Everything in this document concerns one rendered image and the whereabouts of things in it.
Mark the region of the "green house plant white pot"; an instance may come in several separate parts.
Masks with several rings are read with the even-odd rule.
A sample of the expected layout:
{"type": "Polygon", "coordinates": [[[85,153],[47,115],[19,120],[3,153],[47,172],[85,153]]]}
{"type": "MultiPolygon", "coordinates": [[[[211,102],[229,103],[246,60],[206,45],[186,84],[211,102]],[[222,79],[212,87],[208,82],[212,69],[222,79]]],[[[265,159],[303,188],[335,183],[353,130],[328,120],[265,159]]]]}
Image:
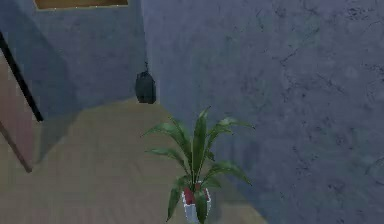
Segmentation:
{"type": "Polygon", "coordinates": [[[173,217],[179,201],[182,201],[185,208],[192,209],[189,219],[195,224],[205,224],[211,203],[209,188],[221,187],[217,175],[231,174],[251,185],[250,179],[239,166],[229,161],[216,161],[211,148],[220,134],[233,133],[231,126],[253,128],[253,125],[233,117],[225,117],[208,128],[208,111],[209,107],[199,114],[192,136],[188,134],[183,123],[174,117],[169,118],[170,123],[157,124],[143,133],[143,136],[161,133],[172,138],[178,149],[152,148],[148,149],[147,153],[174,159],[185,172],[183,176],[177,177],[172,185],[166,221],[173,217]]]}

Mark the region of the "brown room door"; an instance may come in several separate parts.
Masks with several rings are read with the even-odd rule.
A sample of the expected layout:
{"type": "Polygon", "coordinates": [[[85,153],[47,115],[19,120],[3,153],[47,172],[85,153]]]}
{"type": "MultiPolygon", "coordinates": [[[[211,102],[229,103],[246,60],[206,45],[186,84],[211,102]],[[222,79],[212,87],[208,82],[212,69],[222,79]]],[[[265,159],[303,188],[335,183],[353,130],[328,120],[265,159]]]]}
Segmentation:
{"type": "Polygon", "coordinates": [[[35,148],[34,125],[43,117],[0,31],[0,133],[30,173],[35,148]]]}

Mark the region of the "brown framed wall picture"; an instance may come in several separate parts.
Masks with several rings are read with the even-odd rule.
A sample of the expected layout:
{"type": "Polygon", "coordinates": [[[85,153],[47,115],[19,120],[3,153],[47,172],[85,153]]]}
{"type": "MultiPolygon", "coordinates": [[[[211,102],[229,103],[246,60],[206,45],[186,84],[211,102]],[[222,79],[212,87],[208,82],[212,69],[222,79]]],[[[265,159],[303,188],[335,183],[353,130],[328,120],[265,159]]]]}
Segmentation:
{"type": "Polygon", "coordinates": [[[129,0],[34,0],[38,9],[126,6],[129,0]]]}

